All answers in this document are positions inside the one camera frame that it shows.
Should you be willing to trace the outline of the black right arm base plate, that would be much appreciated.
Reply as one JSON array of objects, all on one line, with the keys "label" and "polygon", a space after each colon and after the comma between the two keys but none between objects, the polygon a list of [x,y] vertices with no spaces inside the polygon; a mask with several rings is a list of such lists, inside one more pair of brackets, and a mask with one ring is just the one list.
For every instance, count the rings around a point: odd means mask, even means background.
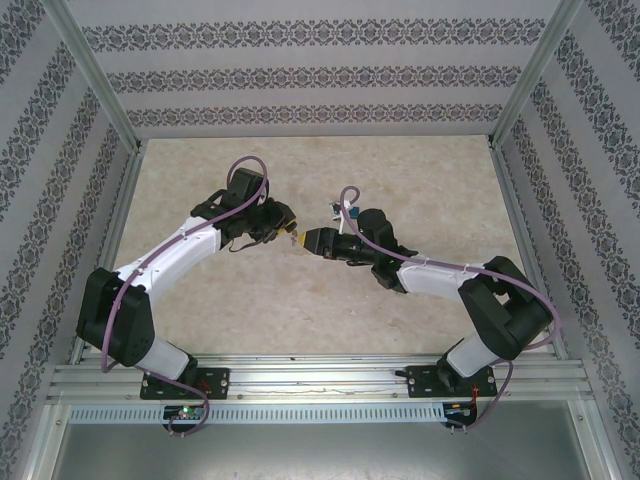
[{"label": "black right arm base plate", "polygon": [[471,377],[461,377],[444,366],[407,366],[396,371],[407,380],[410,398],[492,398],[497,395],[494,371],[485,366]]}]

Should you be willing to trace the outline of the aluminium side rail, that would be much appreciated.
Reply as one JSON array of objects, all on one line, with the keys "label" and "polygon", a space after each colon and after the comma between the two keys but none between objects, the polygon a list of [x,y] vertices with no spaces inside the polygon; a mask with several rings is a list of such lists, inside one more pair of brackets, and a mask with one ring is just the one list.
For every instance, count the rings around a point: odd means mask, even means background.
[{"label": "aluminium side rail", "polygon": [[125,210],[128,209],[126,204],[132,198],[132,191],[135,188],[143,158],[144,149],[140,147],[135,154],[129,157],[126,168],[122,171],[118,188],[108,211],[106,228],[100,237],[98,257],[90,273],[98,267],[109,268],[114,264],[124,230],[123,224],[127,216],[125,213]]},{"label": "aluminium side rail", "polygon": [[489,152],[500,185],[504,203],[508,212],[516,245],[522,261],[524,272],[531,284],[542,294],[548,289],[536,257],[535,245],[531,240],[525,215],[522,212],[517,191],[510,177],[504,157],[499,149],[489,144]]}]

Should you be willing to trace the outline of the aluminium mounting rail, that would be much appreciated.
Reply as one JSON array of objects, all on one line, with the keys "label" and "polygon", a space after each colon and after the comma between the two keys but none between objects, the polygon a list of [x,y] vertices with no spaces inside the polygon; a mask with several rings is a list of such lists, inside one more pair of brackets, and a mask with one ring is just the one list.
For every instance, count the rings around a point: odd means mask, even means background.
[{"label": "aluminium mounting rail", "polygon": [[[201,355],[200,365],[230,370],[228,402],[247,403],[406,403],[407,382],[398,376],[409,365],[431,365],[435,355]],[[140,403],[143,375],[133,368],[100,370],[95,353],[54,369],[46,392],[49,403],[69,405]],[[524,353],[495,368],[507,401],[591,400],[592,384],[580,360],[547,352]]]}]

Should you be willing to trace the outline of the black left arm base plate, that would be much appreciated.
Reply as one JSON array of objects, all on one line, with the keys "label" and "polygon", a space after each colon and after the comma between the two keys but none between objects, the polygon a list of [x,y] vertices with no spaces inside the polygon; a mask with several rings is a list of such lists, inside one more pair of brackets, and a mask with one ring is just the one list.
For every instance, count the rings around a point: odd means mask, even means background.
[{"label": "black left arm base plate", "polygon": [[[178,382],[204,393],[209,400],[225,400],[228,395],[230,370],[227,368],[198,367],[183,374]],[[140,389],[142,400],[198,400],[200,396],[190,390],[145,374]]]}]

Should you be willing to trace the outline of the aluminium frame post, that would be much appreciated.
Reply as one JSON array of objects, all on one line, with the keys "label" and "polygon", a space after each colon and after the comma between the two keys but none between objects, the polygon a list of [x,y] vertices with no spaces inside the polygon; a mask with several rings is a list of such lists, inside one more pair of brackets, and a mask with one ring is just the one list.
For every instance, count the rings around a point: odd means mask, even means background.
[{"label": "aluminium frame post", "polygon": [[522,71],[515,88],[488,135],[489,146],[497,150],[505,141],[529,95],[539,81],[555,49],[568,30],[583,0],[559,0],[559,3],[544,28],[540,40]]},{"label": "aluminium frame post", "polygon": [[51,404],[43,407],[26,464],[17,480],[52,480],[61,451],[71,407]]},{"label": "aluminium frame post", "polygon": [[596,401],[568,401],[568,407],[589,478],[623,480]]},{"label": "aluminium frame post", "polygon": [[137,153],[140,149],[141,139],[136,134],[121,101],[100,66],[66,0],[39,1],[72,54],[88,85],[105,110],[125,148],[130,153]]}]

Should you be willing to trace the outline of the circuit board with green light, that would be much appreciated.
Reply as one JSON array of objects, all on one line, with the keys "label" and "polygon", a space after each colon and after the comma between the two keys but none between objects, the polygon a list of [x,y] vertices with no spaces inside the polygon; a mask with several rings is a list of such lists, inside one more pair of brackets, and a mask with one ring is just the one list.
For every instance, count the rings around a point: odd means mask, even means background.
[{"label": "circuit board with green light", "polygon": [[199,421],[205,416],[205,408],[195,405],[174,405],[166,406],[163,412],[163,419],[169,421]]}]

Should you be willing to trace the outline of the grey metal sheet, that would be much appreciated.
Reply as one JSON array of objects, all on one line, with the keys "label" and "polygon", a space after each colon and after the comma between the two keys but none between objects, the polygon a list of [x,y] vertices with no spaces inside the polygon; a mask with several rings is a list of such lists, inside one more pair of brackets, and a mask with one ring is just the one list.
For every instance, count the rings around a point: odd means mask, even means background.
[{"label": "grey metal sheet", "polygon": [[73,425],[54,480],[590,480],[574,440],[496,425],[222,425],[186,439],[159,426]]}]

